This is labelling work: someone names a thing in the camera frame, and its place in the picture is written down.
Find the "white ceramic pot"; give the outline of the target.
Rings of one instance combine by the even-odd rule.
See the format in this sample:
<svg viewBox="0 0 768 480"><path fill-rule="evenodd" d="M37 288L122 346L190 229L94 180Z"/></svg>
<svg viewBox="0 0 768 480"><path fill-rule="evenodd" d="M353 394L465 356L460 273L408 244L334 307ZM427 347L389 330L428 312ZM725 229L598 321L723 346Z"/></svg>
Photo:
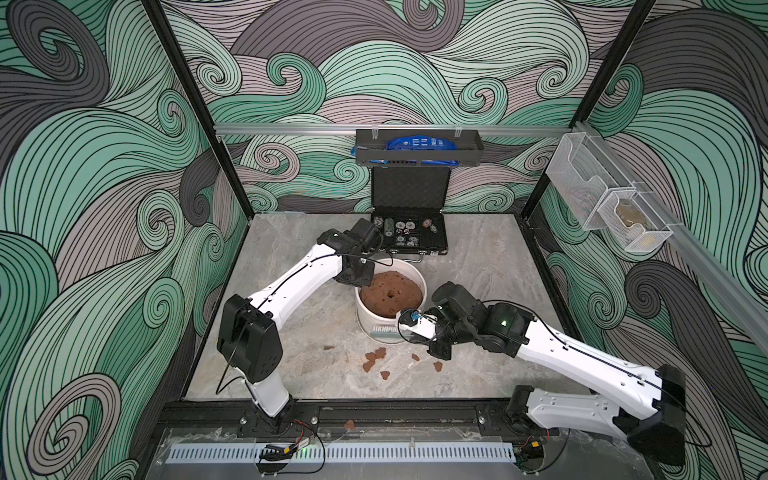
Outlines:
<svg viewBox="0 0 768 480"><path fill-rule="evenodd" d="M402 343L397 330L398 314L423 308L427 295L426 280L412 264L399 259L377 262L371 284L356 288L358 322L377 342Z"/></svg>

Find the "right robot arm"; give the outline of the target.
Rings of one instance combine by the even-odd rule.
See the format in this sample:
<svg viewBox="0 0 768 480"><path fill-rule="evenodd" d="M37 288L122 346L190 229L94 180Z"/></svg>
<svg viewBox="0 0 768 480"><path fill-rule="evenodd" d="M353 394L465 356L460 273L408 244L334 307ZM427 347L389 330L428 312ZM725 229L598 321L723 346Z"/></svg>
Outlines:
<svg viewBox="0 0 768 480"><path fill-rule="evenodd" d="M626 441L656 462L685 463L686 377L663 364L634 364L590 347L549 326L532 310L506 300L479 300L447 282L432 296L432 308L404 313L403 331L433 357L450 360L456 345L544 366L589 389L587 395L555 394L519 386L508 405L541 429L574 429Z"/></svg>

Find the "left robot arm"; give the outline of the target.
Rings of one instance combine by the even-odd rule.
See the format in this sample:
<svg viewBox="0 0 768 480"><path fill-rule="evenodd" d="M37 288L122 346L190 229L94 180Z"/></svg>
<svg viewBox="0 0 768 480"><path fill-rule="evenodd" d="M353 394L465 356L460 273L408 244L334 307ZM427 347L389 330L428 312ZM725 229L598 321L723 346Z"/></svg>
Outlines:
<svg viewBox="0 0 768 480"><path fill-rule="evenodd" d="M287 418L292 397L278 372L283 358L280 330L295 310L330 280L369 286L384 234L360 219L345 231L329 229L308 253L264 289L224 304L216 347L244 385L261 416L278 423Z"/></svg>

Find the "brown mud in pot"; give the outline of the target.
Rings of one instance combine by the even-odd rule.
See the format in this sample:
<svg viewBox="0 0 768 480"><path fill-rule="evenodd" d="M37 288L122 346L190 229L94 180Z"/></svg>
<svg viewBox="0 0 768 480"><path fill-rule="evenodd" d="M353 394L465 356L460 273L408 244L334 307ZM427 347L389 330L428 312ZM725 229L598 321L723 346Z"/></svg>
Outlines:
<svg viewBox="0 0 768 480"><path fill-rule="evenodd" d="M371 313L394 318L400 311L416 309L423 300L419 285L397 271L375 274L370 286L359 293L363 306Z"/></svg>

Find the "black poker chip case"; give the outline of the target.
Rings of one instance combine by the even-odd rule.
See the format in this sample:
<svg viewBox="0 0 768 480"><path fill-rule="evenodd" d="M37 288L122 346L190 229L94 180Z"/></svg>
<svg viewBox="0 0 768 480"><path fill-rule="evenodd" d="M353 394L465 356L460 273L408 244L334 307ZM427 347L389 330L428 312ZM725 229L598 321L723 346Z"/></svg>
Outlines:
<svg viewBox="0 0 768 480"><path fill-rule="evenodd" d="M443 209L451 169L438 166L371 169L371 221L387 254L443 256L448 239Z"/></svg>

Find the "blue item in tray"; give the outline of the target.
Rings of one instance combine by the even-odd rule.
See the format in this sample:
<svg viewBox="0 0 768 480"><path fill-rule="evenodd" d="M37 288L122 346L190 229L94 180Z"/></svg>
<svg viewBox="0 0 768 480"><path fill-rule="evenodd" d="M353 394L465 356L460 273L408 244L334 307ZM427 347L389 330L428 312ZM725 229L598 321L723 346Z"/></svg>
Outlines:
<svg viewBox="0 0 768 480"><path fill-rule="evenodd" d="M431 136L406 136L399 137L390 140L386 145L387 151L403 151L403 152L432 152L432 151L457 151L457 145L442 138ZM425 164L425 165L439 165L439 166L451 166L458 167L459 161L456 160L403 160L403 163L407 164Z"/></svg>

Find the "small clear plastic bin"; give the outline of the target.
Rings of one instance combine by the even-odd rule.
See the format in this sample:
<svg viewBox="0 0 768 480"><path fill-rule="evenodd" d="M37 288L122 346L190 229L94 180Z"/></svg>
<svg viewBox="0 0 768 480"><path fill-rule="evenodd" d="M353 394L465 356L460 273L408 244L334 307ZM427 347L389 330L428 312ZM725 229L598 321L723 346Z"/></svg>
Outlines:
<svg viewBox="0 0 768 480"><path fill-rule="evenodd" d="M630 188L607 191L597 212L619 246L628 253L645 254L659 249L673 234L652 210L641 204L640 194Z"/></svg>

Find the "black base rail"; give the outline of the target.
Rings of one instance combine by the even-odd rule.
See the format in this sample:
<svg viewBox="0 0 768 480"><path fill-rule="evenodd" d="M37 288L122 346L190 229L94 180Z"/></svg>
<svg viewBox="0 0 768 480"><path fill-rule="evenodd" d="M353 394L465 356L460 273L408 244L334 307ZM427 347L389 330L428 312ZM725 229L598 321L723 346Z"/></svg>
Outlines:
<svg viewBox="0 0 768 480"><path fill-rule="evenodd" d="M277 420L268 420L249 400L179 401L165 405L153 432L167 429L187 433L221 430L238 438L292 438L304 426L329 435L373 428L465 428L483 437L523 442L550 440L557 428L543 429L514 415L506 398L470 399L337 399L297 400ZM348 420L354 430L346 430Z"/></svg>

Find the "black wall shelf tray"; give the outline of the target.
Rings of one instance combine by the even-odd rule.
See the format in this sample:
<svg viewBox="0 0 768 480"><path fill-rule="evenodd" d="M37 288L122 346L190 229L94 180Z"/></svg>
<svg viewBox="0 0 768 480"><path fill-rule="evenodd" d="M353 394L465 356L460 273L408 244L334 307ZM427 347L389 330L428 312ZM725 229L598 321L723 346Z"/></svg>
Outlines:
<svg viewBox="0 0 768 480"><path fill-rule="evenodd" d="M485 153L477 130L358 129L351 154L367 167L474 167Z"/></svg>

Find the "clear plastic wall bin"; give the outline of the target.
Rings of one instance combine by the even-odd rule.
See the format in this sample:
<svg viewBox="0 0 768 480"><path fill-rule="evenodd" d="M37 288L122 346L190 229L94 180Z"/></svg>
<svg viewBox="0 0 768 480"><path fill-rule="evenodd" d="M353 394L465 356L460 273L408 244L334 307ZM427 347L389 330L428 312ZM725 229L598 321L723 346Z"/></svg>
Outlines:
<svg viewBox="0 0 768 480"><path fill-rule="evenodd" d="M609 193L620 187L602 163L603 157L588 133L567 133L561 137L545 171L578 225L586 231L607 228L598 208Z"/></svg>

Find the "side aluminium rail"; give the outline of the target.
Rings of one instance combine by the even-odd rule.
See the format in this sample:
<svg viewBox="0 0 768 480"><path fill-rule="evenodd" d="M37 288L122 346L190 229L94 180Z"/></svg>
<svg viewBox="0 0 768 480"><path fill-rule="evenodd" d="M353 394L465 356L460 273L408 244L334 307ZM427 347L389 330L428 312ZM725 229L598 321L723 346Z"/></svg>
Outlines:
<svg viewBox="0 0 768 480"><path fill-rule="evenodd" d="M639 195L640 209L653 222L669 227L672 235L665 244L674 252L678 263L686 265L697 283L704 287L704 292L712 297L715 303L713 309L733 319L735 329L766 352L766 309L685 225L681 197L663 162L656 159L651 173L638 174L587 122L576 122L572 131L585 133L593 140L599 162L619 185L629 187Z"/></svg>

